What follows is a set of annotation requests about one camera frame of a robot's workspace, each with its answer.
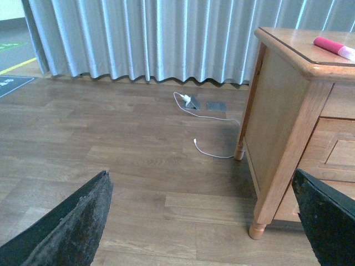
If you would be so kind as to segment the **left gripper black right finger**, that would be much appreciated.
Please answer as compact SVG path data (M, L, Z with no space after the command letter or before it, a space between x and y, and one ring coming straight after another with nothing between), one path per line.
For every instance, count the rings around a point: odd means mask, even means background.
M354 265L354 200L300 168L292 188L320 265Z

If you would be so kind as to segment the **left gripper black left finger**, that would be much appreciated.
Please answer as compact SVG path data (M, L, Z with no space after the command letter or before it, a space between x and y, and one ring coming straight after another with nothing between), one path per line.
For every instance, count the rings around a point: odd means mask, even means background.
M91 265L109 213L113 183L102 171L1 246L1 265Z

